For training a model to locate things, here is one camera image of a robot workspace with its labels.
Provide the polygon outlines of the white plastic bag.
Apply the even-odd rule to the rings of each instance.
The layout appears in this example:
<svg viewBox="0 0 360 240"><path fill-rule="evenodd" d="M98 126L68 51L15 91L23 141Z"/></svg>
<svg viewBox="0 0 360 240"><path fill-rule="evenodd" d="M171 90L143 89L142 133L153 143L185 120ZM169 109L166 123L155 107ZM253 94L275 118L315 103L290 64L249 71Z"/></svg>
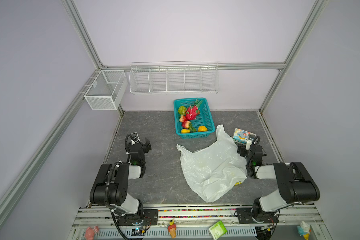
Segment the white plastic bag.
<svg viewBox="0 0 360 240"><path fill-rule="evenodd" d="M216 134L213 144L193 153L177 145L186 182L206 203L215 202L247 179L245 159L223 125L217 126Z"/></svg>

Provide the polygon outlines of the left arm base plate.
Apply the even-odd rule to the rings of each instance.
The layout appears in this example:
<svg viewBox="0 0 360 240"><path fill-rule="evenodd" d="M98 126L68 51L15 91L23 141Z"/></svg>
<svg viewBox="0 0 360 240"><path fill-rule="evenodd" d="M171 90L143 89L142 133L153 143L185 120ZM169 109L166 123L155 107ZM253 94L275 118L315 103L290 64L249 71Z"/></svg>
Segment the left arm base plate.
<svg viewBox="0 0 360 240"><path fill-rule="evenodd" d="M119 226L156 226L159 220L158 209L138 211L134 215L115 216Z"/></svg>

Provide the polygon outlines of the fake yellow lemon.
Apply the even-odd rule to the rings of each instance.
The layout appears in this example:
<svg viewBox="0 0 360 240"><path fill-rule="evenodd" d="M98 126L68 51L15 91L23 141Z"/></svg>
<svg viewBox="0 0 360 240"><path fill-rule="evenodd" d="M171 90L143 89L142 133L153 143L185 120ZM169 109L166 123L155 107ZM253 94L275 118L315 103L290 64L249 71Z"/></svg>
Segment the fake yellow lemon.
<svg viewBox="0 0 360 240"><path fill-rule="evenodd" d="M188 134L190 133L191 131L189 129L182 129L181 130L181 134Z"/></svg>

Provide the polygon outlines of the colourful tissue pack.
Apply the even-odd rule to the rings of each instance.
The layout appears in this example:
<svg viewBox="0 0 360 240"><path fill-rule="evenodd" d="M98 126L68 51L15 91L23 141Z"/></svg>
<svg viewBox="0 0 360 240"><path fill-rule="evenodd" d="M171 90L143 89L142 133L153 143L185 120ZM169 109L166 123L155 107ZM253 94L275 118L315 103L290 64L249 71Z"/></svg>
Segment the colourful tissue pack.
<svg viewBox="0 0 360 240"><path fill-rule="evenodd" d="M246 145L250 135L256 136L254 133L236 128L233 135L233 141L238 144Z"/></svg>

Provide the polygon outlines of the green white box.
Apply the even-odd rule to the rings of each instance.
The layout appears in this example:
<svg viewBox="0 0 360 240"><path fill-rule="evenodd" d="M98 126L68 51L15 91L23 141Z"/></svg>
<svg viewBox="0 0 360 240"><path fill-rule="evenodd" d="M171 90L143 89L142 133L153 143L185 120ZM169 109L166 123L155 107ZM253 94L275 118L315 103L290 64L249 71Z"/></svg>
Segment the green white box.
<svg viewBox="0 0 360 240"><path fill-rule="evenodd" d="M220 237L222 237L228 232L222 221L216 222L211 227L209 227L208 230L213 240L218 240Z"/></svg>

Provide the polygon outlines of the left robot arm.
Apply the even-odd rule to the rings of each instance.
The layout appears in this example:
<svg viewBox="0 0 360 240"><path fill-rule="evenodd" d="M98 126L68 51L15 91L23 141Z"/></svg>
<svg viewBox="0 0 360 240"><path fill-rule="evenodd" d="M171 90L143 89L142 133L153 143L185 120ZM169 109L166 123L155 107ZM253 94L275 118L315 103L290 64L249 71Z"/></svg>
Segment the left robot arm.
<svg viewBox="0 0 360 240"><path fill-rule="evenodd" d="M147 154L151 143L142 143L137 135L128 134L125 139L127 160L101 165L90 191L90 203L107 207L117 216L144 217L143 204L128 193L129 180L140 179L146 172Z"/></svg>

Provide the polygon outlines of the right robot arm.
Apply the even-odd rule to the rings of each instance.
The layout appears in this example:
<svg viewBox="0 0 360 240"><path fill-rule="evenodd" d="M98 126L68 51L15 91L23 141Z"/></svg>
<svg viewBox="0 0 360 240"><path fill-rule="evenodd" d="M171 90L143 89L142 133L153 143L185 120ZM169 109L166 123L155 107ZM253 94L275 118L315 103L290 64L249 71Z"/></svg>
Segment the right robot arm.
<svg viewBox="0 0 360 240"><path fill-rule="evenodd" d="M264 165L262 157L266 154L262 146L257 144L251 145L248 150L244 146L238 146L238 154L247 162L249 178L277 182L277 189L255 199L252 207L237 208L236 215L240 224L276 224L279 222L280 210L319 200L320 190L303 163Z"/></svg>

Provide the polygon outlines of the toy ice cream cone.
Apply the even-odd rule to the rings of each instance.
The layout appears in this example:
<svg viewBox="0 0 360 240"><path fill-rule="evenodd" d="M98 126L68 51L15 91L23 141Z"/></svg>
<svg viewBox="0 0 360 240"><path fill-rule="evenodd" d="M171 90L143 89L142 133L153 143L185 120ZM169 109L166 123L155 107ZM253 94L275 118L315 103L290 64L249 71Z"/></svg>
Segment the toy ice cream cone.
<svg viewBox="0 0 360 240"><path fill-rule="evenodd" d="M172 219L172 220L170 220L169 226L168 226L168 231L169 231L169 234L172 239L176 238L176 230L177 230L177 227L175 224L175 220Z"/></svg>

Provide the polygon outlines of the fake peach with leaves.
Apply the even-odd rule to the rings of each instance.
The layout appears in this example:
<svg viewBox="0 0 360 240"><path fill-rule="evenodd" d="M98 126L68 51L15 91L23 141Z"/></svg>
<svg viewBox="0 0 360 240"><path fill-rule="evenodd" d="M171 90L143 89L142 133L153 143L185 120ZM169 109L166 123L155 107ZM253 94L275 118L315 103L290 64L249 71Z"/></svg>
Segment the fake peach with leaves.
<svg viewBox="0 0 360 240"><path fill-rule="evenodd" d="M185 129L189 129L191 126L192 126L192 123L188 120L186 120L182 123L182 127Z"/></svg>

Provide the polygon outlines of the blue toy ice cream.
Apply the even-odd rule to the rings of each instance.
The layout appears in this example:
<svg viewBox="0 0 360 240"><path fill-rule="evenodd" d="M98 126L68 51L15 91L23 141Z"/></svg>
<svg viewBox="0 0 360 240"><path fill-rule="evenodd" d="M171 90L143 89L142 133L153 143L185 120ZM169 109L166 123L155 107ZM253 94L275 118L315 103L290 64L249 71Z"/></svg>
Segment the blue toy ice cream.
<svg viewBox="0 0 360 240"><path fill-rule="evenodd" d="M300 236L302 236L305 240L309 240L311 225L307 224L304 221L301 221L300 225L297 226L297 230Z"/></svg>

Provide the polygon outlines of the pink toy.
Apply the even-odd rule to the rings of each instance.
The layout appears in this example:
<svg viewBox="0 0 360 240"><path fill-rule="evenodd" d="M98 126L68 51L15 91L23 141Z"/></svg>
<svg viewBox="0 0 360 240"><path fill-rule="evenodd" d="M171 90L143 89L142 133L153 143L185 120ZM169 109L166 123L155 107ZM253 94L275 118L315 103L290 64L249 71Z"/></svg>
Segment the pink toy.
<svg viewBox="0 0 360 240"><path fill-rule="evenodd" d="M94 226L93 228L87 227L84 237L86 240L94 240L94 238L98 232L99 232L98 226Z"/></svg>

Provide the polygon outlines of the fake green fruit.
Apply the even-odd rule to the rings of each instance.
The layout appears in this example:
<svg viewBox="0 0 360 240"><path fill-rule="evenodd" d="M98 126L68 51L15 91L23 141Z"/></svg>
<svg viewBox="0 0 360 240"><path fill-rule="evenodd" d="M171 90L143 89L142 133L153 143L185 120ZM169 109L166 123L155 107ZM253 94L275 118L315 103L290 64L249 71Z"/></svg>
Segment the fake green fruit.
<svg viewBox="0 0 360 240"><path fill-rule="evenodd" d="M180 107L178 108L178 113L179 113L180 115L182 115L182 116L185 116L186 113L187 113L187 108L184 107L184 106L180 106Z"/></svg>

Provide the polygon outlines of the fake red peach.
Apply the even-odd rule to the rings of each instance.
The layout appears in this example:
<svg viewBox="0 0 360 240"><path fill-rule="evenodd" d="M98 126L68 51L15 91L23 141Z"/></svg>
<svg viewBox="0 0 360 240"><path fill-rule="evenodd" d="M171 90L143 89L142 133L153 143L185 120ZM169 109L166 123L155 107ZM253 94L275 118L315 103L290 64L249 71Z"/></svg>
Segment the fake red peach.
<svg viewBox="0 0 360 240"><path fill-rule="evenodd" d="M181 115L181 116L180 116L180 119L179 119L179 122L183 123L183 122L186 121L186 120L187 120L186 116Z"/></svg>

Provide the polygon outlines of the fake orange fruit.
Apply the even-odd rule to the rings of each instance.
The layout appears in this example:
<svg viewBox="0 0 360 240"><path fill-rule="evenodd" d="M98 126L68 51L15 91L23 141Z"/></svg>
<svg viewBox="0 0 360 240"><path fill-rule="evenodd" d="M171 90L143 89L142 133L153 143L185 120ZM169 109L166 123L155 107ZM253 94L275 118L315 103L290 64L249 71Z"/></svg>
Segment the fake orange fruit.
<svg viewBox="0 0 360 240"><path fill-rule="evenodd" d="M208 129L205 126L200 126L198 132L206 132Z"/></svg>

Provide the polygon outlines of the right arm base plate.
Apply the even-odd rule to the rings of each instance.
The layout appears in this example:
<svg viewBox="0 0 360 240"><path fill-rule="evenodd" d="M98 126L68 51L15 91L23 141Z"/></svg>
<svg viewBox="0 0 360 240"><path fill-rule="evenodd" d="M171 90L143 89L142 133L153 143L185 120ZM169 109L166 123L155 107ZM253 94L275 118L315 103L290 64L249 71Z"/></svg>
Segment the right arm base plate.
<svg viewBox="0 0 360 240"><path fill-rule="evenodd" d="M240 224L276 224L279 222L277 212L263 212L253 208L237 208L235 216Z"/></svg>

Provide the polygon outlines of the white mesh wall basket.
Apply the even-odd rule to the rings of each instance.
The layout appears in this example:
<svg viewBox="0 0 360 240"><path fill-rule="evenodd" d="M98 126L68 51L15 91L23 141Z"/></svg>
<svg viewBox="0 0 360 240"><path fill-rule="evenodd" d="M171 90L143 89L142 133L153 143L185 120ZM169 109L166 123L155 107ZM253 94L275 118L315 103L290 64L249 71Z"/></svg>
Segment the white mesh wall basket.
<svg viewBox="0 0 360 240"><path fill-rule="evenodd" d="M127 86L124 71L100 70L84 97L92 110L117 111Z"/></svg>

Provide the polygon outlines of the teal plastic basket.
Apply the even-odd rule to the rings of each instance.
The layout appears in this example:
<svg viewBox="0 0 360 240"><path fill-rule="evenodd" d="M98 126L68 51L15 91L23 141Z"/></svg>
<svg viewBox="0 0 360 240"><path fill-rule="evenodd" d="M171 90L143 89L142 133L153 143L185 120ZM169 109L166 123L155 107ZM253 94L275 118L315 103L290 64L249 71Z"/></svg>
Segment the teal plastic basket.
<svg viewBox="0 0 360 240"><path fill-rule="evenodd" d="M206 138L216 130L205 98L174 100L176 133L182 139Z"/></svg>

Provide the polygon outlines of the fake red dragon fruit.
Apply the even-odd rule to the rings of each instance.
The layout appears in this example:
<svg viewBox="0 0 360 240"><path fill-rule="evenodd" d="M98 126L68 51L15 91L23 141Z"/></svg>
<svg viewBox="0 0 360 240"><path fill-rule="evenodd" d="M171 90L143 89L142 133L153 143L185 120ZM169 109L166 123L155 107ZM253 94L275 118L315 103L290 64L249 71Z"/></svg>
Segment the fake red dragon fruit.
<svg viewBox="0 0 360 240"><path fill-rule="evenodd" d="M200 114L200 106L203 100L196 99L195 103L187 108L186 118L188 121L194 120Z"/></svg>

